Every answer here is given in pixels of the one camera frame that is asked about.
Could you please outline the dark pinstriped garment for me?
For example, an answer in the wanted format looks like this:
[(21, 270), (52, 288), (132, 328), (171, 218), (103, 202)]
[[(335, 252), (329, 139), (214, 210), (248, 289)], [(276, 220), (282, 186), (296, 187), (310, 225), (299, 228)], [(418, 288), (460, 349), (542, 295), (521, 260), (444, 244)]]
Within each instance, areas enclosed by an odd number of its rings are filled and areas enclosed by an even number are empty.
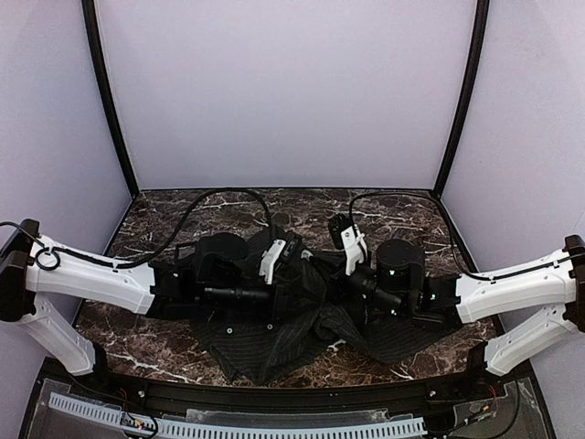
[(246, 378), (266, 385), (312, 363), (343, 339), (366, 357), (394, 363), (452, 334), (425, 329), (407, 318), (374, 314), (362, 299), (330, 302), (323, 297), (324, 270), (307, 261), (294, 265), (302, 285), (281, 323), (267, 328), (264, 318), (236, 311), (199, 311), (189, 326), (201, 349), (219, 365), (225, 379)]

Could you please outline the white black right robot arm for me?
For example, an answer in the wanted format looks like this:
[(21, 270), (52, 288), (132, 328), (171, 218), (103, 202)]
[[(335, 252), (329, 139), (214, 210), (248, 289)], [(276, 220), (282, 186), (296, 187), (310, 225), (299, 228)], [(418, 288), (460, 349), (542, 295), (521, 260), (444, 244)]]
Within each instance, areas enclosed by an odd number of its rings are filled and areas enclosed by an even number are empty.
[(487, 316), (537, 307), (537, 312), (472, 355), (474, 365), (504, 376), (523, 361), (584, 329), (584, 240), (566, 237), (563, 248), (537, 260), (486, 273), (425, 273), (422, 248), (404, 240), (382, 242), (374, 267), (350, 245), (348, 262), (330, 276), (340, 292), (355, 294), (379, 311), (418, 327), (445, 330)]

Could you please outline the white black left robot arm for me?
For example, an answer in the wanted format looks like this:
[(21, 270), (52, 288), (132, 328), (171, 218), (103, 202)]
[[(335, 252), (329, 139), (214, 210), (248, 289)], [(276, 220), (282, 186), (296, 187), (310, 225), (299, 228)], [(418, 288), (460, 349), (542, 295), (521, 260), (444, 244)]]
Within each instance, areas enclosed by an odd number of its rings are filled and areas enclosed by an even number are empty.
[(62, 246), (39, 223), (9, 222), (1, 248), (1, 319), (22, 327), (74, 376), (106, 370), (103, 349), (79, 334), (49, 294), (115, 305), (160, 320), (193, 319), (207, 310), (268, 317), (287, 314), (298, 281), (302, 241), (289, 232), (244, 240), (228, 232), (189, 242), (173, 262), (128, 262)]

